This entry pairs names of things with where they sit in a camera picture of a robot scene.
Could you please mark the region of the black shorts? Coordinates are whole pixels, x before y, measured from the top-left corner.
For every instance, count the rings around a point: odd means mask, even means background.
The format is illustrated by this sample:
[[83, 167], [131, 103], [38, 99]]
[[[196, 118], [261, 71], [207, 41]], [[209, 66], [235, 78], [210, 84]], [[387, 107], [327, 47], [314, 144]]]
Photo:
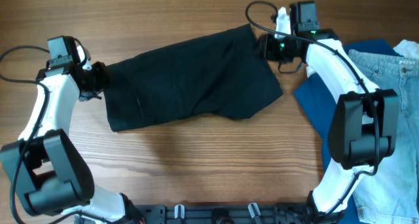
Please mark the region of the black shorts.
[[107, 120], [120, 132], [214, 114], [248, 119], [283, 90], [253, 47], [250, 25], [152, 50], [108, 66]]

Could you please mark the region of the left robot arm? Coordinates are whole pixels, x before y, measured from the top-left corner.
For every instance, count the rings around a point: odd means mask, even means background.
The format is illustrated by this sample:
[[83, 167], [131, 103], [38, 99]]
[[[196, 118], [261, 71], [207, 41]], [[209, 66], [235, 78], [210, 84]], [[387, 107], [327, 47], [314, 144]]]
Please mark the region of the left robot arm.
[[95, 185], [68, 137], [75, 102], [98, 98], [109, 84], [104, 63], [90, 64], [74, 37], [47, 43], [51, 59], [32, 81], [38, 94], [30, 120], [16, 142], [1, 148], [13, 218], [23, 222], [16, 209], [19, 201], [29, 215], [57, 215], [60, 221], [74, 215], [80, 223], [145, 223], [126, 195]]

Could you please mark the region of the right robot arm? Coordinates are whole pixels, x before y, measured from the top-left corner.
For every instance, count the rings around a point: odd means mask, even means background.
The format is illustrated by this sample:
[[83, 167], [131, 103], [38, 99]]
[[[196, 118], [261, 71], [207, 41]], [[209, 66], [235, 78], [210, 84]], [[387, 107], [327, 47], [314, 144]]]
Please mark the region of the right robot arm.
[[300, 58], [336, 103], [328, 132], [331, 161], [319, 185], [303, 203], [275, 205], [276, 223], [337, 223], [359, 182], [377, 173], [395, 150], [398, 97], [368, 80], [345, 53], [331, 29], [321, 29], [313, 1], [274, 8], [274, 29], [265, 28], [257, 50], [266, 60], [286, 64]]

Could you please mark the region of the blue garment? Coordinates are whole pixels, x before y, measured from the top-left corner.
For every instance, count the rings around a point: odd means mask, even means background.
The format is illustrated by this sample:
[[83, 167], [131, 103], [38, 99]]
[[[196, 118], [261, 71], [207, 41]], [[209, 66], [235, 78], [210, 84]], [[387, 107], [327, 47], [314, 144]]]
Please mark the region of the blue garment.
[[[400, 56], [384, 39], [354, 42], [344, 45], [343, 49], [345, 53], [349, 53], [350, 50], [356, 50], [358, 52], [370, 54]], [[327, 136], [335, 112], [335, 100], [316, 73], [307, 78], [307, 80], [294, 91], [294, 96], [322, 139], [321, 159], [323, 169], [326, 170], [331, 160], [327, 145]]]

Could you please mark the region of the white garment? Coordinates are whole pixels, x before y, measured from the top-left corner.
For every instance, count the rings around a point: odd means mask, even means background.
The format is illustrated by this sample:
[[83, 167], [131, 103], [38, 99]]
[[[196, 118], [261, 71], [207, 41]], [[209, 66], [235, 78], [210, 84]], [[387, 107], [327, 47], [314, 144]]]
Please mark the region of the white garment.
[[393, 50], [405, 58], [419, 59], [419, 44], [417, 42], [403, 39]]

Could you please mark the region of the light blue jeans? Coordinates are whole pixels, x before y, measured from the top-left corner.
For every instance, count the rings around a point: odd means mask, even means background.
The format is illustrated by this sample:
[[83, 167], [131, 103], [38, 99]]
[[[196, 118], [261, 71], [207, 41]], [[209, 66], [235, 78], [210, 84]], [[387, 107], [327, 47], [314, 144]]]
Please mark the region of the light blue jeans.
[[370, 81], [399, 96], [395, 151], [355, 189], [357, 216], [364, 223], [417, 223], [418, 60], [356, 50], [348, 55]]

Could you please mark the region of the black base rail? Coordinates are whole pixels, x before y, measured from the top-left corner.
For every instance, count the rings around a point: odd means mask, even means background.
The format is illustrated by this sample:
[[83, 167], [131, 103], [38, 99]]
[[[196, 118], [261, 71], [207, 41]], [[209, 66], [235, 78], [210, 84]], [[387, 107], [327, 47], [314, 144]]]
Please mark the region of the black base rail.
[[150, 224], [298, 224], [304, 219], [304, 205], [284, 203], [226, 206], [138, 205]]

